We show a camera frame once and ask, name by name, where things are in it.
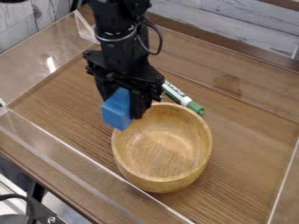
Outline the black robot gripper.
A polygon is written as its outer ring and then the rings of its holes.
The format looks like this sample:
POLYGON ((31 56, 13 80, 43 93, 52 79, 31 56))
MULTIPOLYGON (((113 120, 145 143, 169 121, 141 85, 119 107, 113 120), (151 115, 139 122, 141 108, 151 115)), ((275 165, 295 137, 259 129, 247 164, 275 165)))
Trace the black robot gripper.
POLYGON ((160 101, 164 76, 149 64, 148 30, 139 26, 132 36, 100 40, 100 50, 83 53, 87 73, 95 77, 103 101, 119 88, 129 89, 129 116, 141 119, 152 101, 160 101))

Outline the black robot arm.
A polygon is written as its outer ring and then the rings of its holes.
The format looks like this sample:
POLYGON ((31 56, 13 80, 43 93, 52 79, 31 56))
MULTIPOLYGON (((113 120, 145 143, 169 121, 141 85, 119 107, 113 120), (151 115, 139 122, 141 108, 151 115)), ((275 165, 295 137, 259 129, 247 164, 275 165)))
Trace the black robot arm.
POLYGON ((149 63, 148 31, 156 25, 147 19, 151 0, 89 0, 95 18, 97 50, 87 50, 87 73, 95 78, 101 98, 119 88, 128 90, 128 114, 143 117, 153 101, 161 100, 164 76, 149 63))

